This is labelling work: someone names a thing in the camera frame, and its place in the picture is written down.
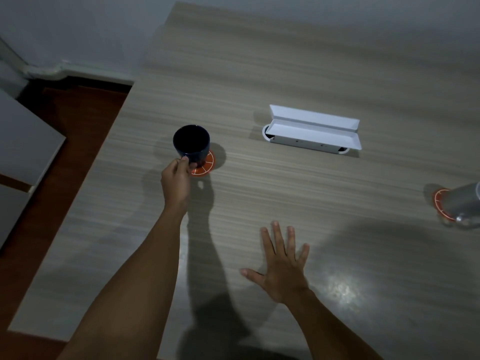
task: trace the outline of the orange coaster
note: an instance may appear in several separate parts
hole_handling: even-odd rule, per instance
[[[440,188],[435,193],[433,194],[433,205],[435,206],[435,209],[437,210],[438,214],[444,218],[446,218],[448,221],[455,221],[455,218],[447,214],[447,212],[444,211],[442,207],[442,194],[445,192],[448,192],[449,189],[447,188]]]
[[[213,155],[212,151],[208,151],[208,155],[205,158],[205,164],[203,164],[200,168],[195,168],[191,171],[191,175],[194,177],[201,177],[206,176],[210,171],[213,170],[215,166],[215,155]]]

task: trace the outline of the table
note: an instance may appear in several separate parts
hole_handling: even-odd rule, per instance
[[[217,165],[193,181],[161,358],[309,358],[288,310],[238,273],[264,270],[274,219],[311,245],[321,301],[386,359],[480,356],[479,232],[442,225],[428,199],[479,179],[479,92],[324,29],[176,4],[10,329],[71,336],[160,214],[173,133],[194,123]],[[363,150],[267,143],[269,104],[360,119]]]

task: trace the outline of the white cabinet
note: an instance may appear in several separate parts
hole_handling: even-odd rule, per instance
[[[0,246],[7,239],[65,137],[0,90],[0,181],[19,181],[27,192],[0,184]]]

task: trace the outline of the forearm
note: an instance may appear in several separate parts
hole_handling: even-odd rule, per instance
[[[306,289],[285,302],[307,340],[313,359],[381,359],[381,357]]]
[[[93,301],[67,347],[88,343],[97,358],[111,351],[124,358],[156,357],[175,290],[182,218],[175,209],[162,212]]]

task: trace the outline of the dark blue mug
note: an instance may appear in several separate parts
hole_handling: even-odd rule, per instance
[[[201,126],[185,125],[173,135],[173,146],[181,157],[188,157],[189,163],[201,167],[210,149],[210,135]]]

